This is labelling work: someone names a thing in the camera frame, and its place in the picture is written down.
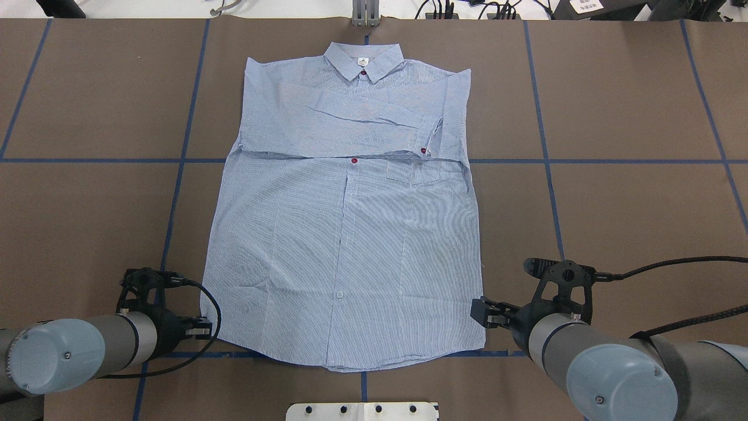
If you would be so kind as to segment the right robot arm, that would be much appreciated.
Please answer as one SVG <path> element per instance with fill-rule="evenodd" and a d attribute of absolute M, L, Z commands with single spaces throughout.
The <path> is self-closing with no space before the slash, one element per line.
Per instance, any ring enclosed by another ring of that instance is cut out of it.
<path fill-rule="evenodd" d="M 572 313 L 474 299 L 471 317 L 505 328 L 588 420 L 745 420 L 746 348 L 660 335 L 616 339 Z"/>

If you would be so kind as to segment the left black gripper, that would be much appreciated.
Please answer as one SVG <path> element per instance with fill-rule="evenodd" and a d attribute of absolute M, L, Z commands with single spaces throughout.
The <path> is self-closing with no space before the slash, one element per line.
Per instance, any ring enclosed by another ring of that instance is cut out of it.
<path fill-rule="evenodd" d="M 153 324 L 157 331 L 154 351 L 173 351 L 185 338 L 209 340 L 213 337 L 213 322 L 208 318 L 179 316 L 168 309 L 154 310 Z"/>

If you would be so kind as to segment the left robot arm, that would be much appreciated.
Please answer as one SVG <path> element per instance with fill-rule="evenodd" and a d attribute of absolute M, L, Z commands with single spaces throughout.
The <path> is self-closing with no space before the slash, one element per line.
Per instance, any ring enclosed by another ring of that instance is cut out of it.
<path fill-rule="evenodd" d="M 207 318 L 157 308 L 3 329 L 2 419 L 42 420 L 46 395 L 117 375 L 170 353 L 184 340 L 208 340 L 213 333 Z"/>

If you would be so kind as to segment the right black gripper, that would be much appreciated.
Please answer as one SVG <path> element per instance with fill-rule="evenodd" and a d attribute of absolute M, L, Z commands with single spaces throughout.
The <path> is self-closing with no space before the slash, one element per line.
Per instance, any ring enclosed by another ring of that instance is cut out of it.
<path fill-rule="evenodd" d="M 541 312 L 534 304 L 520 307 L 475 298 L 471 301 L 470 317 L 486 329 L 508 329 L 515 342 L 529 342 L 532 329 L 541 319 Z"/>

